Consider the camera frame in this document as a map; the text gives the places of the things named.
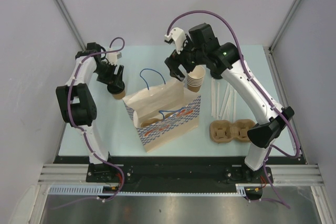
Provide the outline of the black cup lid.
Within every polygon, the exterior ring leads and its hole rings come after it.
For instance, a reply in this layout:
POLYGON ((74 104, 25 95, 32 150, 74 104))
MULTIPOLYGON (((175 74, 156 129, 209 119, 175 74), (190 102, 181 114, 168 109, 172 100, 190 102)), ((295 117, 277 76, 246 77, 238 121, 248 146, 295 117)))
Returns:
POLYGON ((122 93, 125 90, 125 84, 124 82, 108 84, 107 89, 112 95, 117 95, 117 94, 122 93))

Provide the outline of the single brown paper cup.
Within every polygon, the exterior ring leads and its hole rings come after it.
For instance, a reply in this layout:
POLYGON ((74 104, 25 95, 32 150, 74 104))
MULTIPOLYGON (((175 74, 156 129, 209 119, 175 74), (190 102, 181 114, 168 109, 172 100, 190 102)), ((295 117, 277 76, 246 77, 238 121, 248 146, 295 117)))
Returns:
POLYGON ((112 96, 116 100, 121 100, 125 97, 125 90, 123 90, 122 92, 120 92, 118 94, 113 94, 112 96))

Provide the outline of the blue checkered paper bag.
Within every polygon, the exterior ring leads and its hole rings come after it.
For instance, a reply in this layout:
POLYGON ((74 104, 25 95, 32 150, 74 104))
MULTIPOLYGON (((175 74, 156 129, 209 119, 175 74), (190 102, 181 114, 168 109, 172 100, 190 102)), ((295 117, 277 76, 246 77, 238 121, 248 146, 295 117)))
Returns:
POLYGON ((148 153, 198 127, 201 94, 176 79, 152 87, 145 84, 122 100, 148 153))

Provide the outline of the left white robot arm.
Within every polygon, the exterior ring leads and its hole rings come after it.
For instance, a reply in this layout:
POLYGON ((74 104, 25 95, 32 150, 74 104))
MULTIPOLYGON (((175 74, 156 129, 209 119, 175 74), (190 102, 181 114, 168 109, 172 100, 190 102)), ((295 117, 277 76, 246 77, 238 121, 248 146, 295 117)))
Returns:
POLYGON ((97 106, 89 90, 89 82, 95 73, 97 81, 105 84, 115 99, 124 97, 124 66, 117 65, 121 50, 112 47, 105 49, 96 42, 88 43, 84 51, 77 52, 70 79, 64 86, 56 88, 63 121, 81 135, 89 153, 87 182, 124 181, 122 170, 110 162, 110 153, 103 146, 95 123, 97 106))

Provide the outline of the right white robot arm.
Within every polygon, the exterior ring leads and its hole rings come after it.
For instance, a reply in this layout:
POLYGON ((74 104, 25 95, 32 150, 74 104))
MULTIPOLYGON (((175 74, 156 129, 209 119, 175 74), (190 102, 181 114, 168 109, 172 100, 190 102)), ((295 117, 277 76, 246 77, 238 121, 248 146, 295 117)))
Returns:
POLYGON ((284 108, 269 95, 241 58, 237 46, 231 42, 221 45, 209 24, 197 25, 188 34, 180 28, 172 28, 164 41, 175 46, 165 60, 171 77, 183 81, 185 75, 180 66, 191 73, 196 66, 205 65, 214 78, 226 80, 251 109, 257 124, 247 132, 251 144, 242 176, 245 181, 254 183, 261 177, 260 168, 271 144, 293 117, 293 109, 284 108))

